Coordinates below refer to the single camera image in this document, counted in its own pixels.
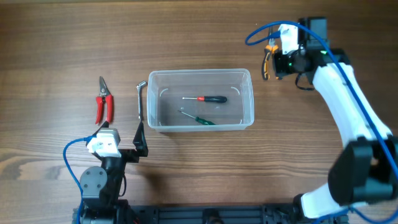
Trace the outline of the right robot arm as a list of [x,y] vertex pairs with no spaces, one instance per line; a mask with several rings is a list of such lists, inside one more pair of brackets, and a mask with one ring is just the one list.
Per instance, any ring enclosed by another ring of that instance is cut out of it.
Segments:
[[297,197],[296,220],[320,223],[358,207],[397,198],[397,138],[361,91],[348,56],[332,49],[322,17],[280,21],[273,54],[278,78],[305,75],[325,100],[343,145],[321,187]]

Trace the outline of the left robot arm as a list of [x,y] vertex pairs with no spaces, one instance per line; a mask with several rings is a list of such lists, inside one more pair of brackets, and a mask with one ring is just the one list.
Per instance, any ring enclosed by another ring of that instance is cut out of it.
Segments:
[[94,135],[86,140],[89,153],[100,160],[100,166],[85,170],[79,181],[81,204],[74,209],[72,223],[134,223],[140,222],[127,200],[125,168],[128,163],[138,163],[148,156],[144,124],[139,123],[134,139],[134,149],[120,149],[120,136],[116,128],[106,121]]

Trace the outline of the black red screwdriver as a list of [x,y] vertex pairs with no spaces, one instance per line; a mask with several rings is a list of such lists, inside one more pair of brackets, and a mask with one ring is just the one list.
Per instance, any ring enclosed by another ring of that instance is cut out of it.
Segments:
[[203,102],[211,102],[211,103],[226,103],[227,97],[225,96],[198,96],[195,98],[183,97],[183,100],[197,100]]

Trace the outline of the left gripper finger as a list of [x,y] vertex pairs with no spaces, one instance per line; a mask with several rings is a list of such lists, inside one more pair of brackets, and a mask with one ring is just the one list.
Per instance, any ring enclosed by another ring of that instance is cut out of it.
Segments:
[[102,128],[109,128],[109,122],[108,122],[108,121],[105,121],[105,122],[93,133],[93,135],[96,136],[97,133],[98,133]]
[[138,125],[136,134],[133,139],[133,145],[136,147],[137,152],[147,152],[148,147],[147,147],[147,142],[145,138],[145,133],[144,133],[144,124],[141,121]]

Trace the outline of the orange black pliers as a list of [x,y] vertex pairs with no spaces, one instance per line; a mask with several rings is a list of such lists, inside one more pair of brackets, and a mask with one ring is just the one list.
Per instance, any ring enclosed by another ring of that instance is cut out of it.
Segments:
[[269,60],[270,58],[278,51],[279,46],[275,43],[275,38],[270,38],[268,40],[268,44],[264,48],[264,58],[262,61],[262,78],[264,80],[268,80],[270,78],[269,75]]

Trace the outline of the red handled pruning shears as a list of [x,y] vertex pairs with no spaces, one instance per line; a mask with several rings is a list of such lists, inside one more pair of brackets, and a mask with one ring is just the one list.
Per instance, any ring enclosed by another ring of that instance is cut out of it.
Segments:
[[114,98],[109,91],[106,82],[102,76],[99,77],[99,95],[96,97],[97,112],[95,124],[99,124],[103,119],[104,106],[106,106],[105,121],[111,123],[114,112]]

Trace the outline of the green handled screwdriver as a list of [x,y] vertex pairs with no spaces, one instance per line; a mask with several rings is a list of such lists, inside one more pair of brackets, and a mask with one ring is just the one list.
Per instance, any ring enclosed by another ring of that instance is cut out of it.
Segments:
[[185,113],[183,111],[180,111],[180,110],[178,112],[180,112],[181,114],[184,114],[184,115],[186,115],[186,116],[188,116],[190,118],[193,118],[197,123],[200,123],[202,125],[215,125],[213,122],[205,120],[203,118],[200,118],[199,116],[192,116],[192,115],[187,114],[187,113]]

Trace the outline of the silver socket wrench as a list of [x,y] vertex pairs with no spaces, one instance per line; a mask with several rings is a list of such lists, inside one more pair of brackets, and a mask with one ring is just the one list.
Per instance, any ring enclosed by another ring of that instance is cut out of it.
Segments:
[[142,89],[147,85],[145,80],[141,81],[136,85],[137,88],[137,99],[138,99],[138,118],[140,121],[143,120],[142,118]]

